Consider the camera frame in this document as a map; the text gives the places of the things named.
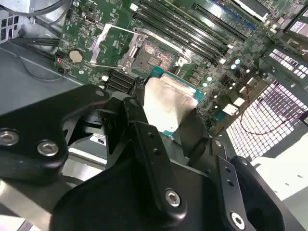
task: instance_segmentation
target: black mechanical arm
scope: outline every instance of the black mechanical arm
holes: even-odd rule
[[[102,128],[107,169],[69,188],[68,146]],[[1,115],[0,203],[51,231],[304,230],[248,161],[227,158],[195,111],[174,137],[189,166],[170,161],[139,100],[94,85]]]

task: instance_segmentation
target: green circuit board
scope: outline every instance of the green circuit board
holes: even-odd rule
[[[232,0],[80,0],[79,5],[72,6],[66,17],[56,54],[60,59],[56,59],[55,68],[66,69],[70,76],[84,83],[103,85],[102,76],[118,68],[123,56],[128,52],[134,36],[133,29],[147,29],[160,35],[170,44],[184,47],[183,50],[189,48],[192,51],[191,63],[177,66],[177,59],[181,55],[161,41],[148,38],[146,42],[152,49],[156,49],[156,55],[149,58],[142,56],[146,59],[147,66],[140,58],[136,58],[139,63],[133,65],[135,69],[132,70],[131,77],[147,78],[151,67],[160,66],[166,61],[166,58],[164,60],[160,57],[168,57],[171,61],[167,63],[165,71],[171,72],[204,93],[205,96],[198,100],[200,111],[205,116],[222,118],[224,116],[221,115],[221,111],[215,109],[215,105],[231,90],[239,91],[243,87],[240,74],[231,69],[235,60],[241,61],[238,69],[249,69],[249,75],[258,81],[261,79],[258,75],[258,59],[268,47],[277,44],[290,52],[300,52],[281,39],[282,34],[277,21],[281,17],[296,17],[307,1],[259,2],[270,13],[265,22],[247,13]],[[196,48],[196,45],[190,42],[191,35],[185,34],[181,27],[171,28],[168,27],[168,23],[163,23],[166,12],[183,19],[182,26],[189,23],[200,28],[206,33],[205,39],[209,43],[203,43]],[[106,24],[121,29],[110,28],[106,38],[99,44],[96,63],[93,65],[93,47]],[[193,42],[198,44],[198,39],[194,38]],[[69,54],[74,50],[78,50],[82,55],[81,62],[72,62]],[[116,71],[124,73],[121,68]]]

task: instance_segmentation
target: ram slot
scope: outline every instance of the ram slot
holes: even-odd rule
[[[187,31],[185,28],[183,28],[181,25],[173,22],[172,20],[166,18],[164,15],[162,15],[160,12],[156,11],[155,9],[149,9],[147,6],[142,5],[141,6],[141,12],[145,15],[148,15],[149,17],[156,18],[158,21],[160,21],[164,26],[167,26],[169,29],[176,30],[178,34],[186,38],[187,40],[190,40],[192,43],[199,47],[203,47],[204,50],[208,51],[212,55],[215,56],[222,56],[222,54],[211,47],[210,44],[207,42],[204,42],[203,40],[199,39],[198,37],[192,35],[189,31]]]
[[[195,4],[193,9],[199,12],[203,17],[209,19],[212,23],[219,25],[220,27],[222,27],[223,29],[225,29],[226,31],[228,31],[229,33],[231,33],[232,35],[240,39],[242,42],[244,42],[247,39],[247,37],[243,35],[241,32],[229,26],[224,21],[222,21],[220,18],[213,15],[210,11],[207,11],[205,8],[203,8],[199,4]]]
[[[151,19],[150,17],[144,15],[141,12],[137,12],[139,19],[141,22],[147,24],[148,26],[156,29],[160,33],[164,34],[166,37],[171,38],[175,42],[179,43],[183,47],[188,48],[189,50],[193,51],[194,53],[200,55],[202,58],[209,60],[212,63],[217,63],[216,57],[214,57],[212,54],[204,51],[200,47],[195,47],[189,43],[189,41],[185,40],[182,36],[180,36],[176,31],[169,29],[168,27],[161,27],[156,19]]]
[[[212,46],[219,45],[220,48],[223,50],[228,49],[227,48],[228,42],[222,37],[213,33],[214,31],[211,28],[209,29],[204,28],[205,25],[203,25],[202,26],[203,29],[201,29],[200,26],[196,26],[195,24],[189,22],[187,18],[180,16],[178,13],[167,8],[166,6],[161,4],[161,2],[158,2],[156,0],[143,0],[142,2],[144,2],[144,4],[147,5],[148,7],[157,9],[162,14],[168,16],[170,20],[180,23],[182,27],[194,32],[196,35],[199,35],[201,38],[212,41]]]
[[[122,81],[124,82],[127,82],[128,84],[130,84],[131,86],[134,84],[135,80],[129,76],[126,76],[122,73],[119,73],[117,71],[112,71],[110,73],[110,78],[113,79],[113,78],[118,78],[118,79],[121,79]]]
[[[125,87],[125,86],[123,86],[119,83],[114,82],[112,79],[108,80],[108,82],[107,82],[107,89],[110,88],[110,87],[114,88],[118,91],[124,92],[124,93],[128,93],[128,91],[129,91],[129,88],[127,88],[127,87]]]

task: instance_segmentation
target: perforated metal grille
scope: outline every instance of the perforated metal grille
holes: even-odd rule
[[[240,124],[241,117],[238,117],[227,128],[237,155],[251,159],[263,155],[294,130],[300,122],[296,114],[306,110],[306,105],[275,81],[246,109],[242,125],[252,133],[266,133],[278,127],[286,119],[291,119],[273,132],[253,135],[243,130]]]
[[[24,17],[0,10],[0,44],[18,36]]]

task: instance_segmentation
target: black ram slot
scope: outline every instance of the black ram slot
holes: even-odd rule
[[[195,33],[199,34],[200,36],[207,38],[211,41],[213,41],[214,44],[223,44],[224,46],[227,46],[227,43],[223,41],[220,38],[217,38],[215,34],[213,34],[209,29],[203,30],[200,27],[194,25],[193,23],[187,21],[185,18],[180,16],[179,14],[175,13],[174,11],[170,10],[163,4],[159,3],[156,0],[143,0],[144,4],[146,4],[149,7],[152,7],[154,9],[157,9],[159,12],[161,12],[164,15],[168,15],[169,19],[172,19],[173,21],[181,23],[182,27],[189,28],[190,30],[195,31]]]
[[[114,77],[111,77],[111,81],[114,82],[114,83],[117,83],[127,89],[130,89],[132,84],[129,84],[127,82],[125,82],[123,79],[119,79],[119,78],[114,78]]]
[[[227,30],[228,32],[230,32],[231,34],[233,34],[234,36],[236,36],[238,39],[240,39],[242,42],[244,42],[247,37],[245,35],[243,35],[241,32],[237,31],[236,29],[234,29],[232,26],[229,26],[228,24],[226,24],[224,21],[222,21],[220,18],[217,18],[215,15],[213,15],[210,11],[207,11],[206,9],[204,9],[202,6],[200,6],[199,4],[195,4],[193,9],[195,11],[198,11],[202,16],[204,16],[205,18],[209,19],[211,22],[213,22],[216,25],[219,25],[220,27],[222,27],[223,29]]]
[[[195,40],[198,40],[204,44],[207,44],[208,47],[214,48],[219,52],[225,53],[227,51],[227,46],[221,46],[220,42],[215,43],[215,41],[212,41],[210,38],[207,38],[206,36],[203,36],[201,33],[206,34],[206,32],[199,31],[197,32],[195,30],[194,25],[191,25],[189,22],[185,21],[185,19],[180,19],[180,16],[173,13],[172,15],[162,12],[160,8],[153,6],[152,4],[141,4],[140,8],[146,9],[151,12],[155,12],[155,14],[159,14],[160,18],[166,21],[168,24],[172,23],[177,29],[183,31],[185,34],[193,37]]]
[[[185,40],[183,40],[182,38],[179,38],[179,36],[177,35],[176,32],[172,32],[170,31],[169,29],[167,28],[162,28],[158,23],[156,22],[153,22],[151,20],[149,20],[149,18],[142,14],[142,13],[138,13],[141,21],[143,23],[146,23],[148,24],[149,26],[155,28],[156,30],[158,30],[160,33],[163,33],[164,35],[170,37],[171,39],[173,39],[174,41],[176,41],[177,43],[181,44],[182,46],[192,50],[194,53],[200,55],[201,57],[209,60],[210,62],[212,63],[217,63],[216,62],[216,59],[211,55],[211,54],[207,54],[207,53],[204,53],[202,51],[200,51],[199,49],[195,48],[194,46],[192,46],[191,44],[187,43]]]
[[[105,88],[106,90],[110,90],[110,91],[120,91],[120,92],[123,92],[123,91],[121,91],[121,90],[119,90],[119,89],[117,89],[117,88],[114,88],[114,87],[112,87],[112,86],[109,86],[108,84],[106,84],[106,88]]]
[[[121,80],[123,80],[123,81],[129,83],[130,85],[133,85],[134,82],[135,82],[135,80],[134,80],[133,78],[131,78],[131,77],[129,77],[129,76],[126,76],[126,75],[124,75],[124,74],[122,74],[122,73],[119,73],[119,72],[117,72],[117,71],[112,71],[112,72],[110,73],[110,78],[118,78],[118,79],[121,79]]]
[[[164,15],[162,15],[155,9],[151,9],[151,11],[149,11],[147,8],[143,8],[142,13],[149,17],[156,18],[157,21],[159,21],[164,26],[167,26],[169,29],[176,31],[178,34],[182,35],[185,39],[190,40],[191,43],[194,43],[195,45],[199,47],[202,47],[204,50],[211,53],[212,55],[215,55],[215,56],[222,55],[217,50],[214,50],[213,48],[209,47],[209,44],[207,44],[206,42],[202,40],[197,40],[194,37],[192,37],[189,31],[185,30],[180,25],[170,21],[168,18],[164,17]]]
[[[110,87],[112,87],[112,88],[115,88],[115,89],[117,89],[118,91],[121,91],[121,92],[124,92],[124,93],[127,93],[127,92],[129,91],[129,88],[126,88],[126,87],[124,87],[124,86],[122,86],[122,85],[120,85],[120,84],[118,84],[118,83],[113,82],[112,79],[108,80],[107,86],[110,86]]]

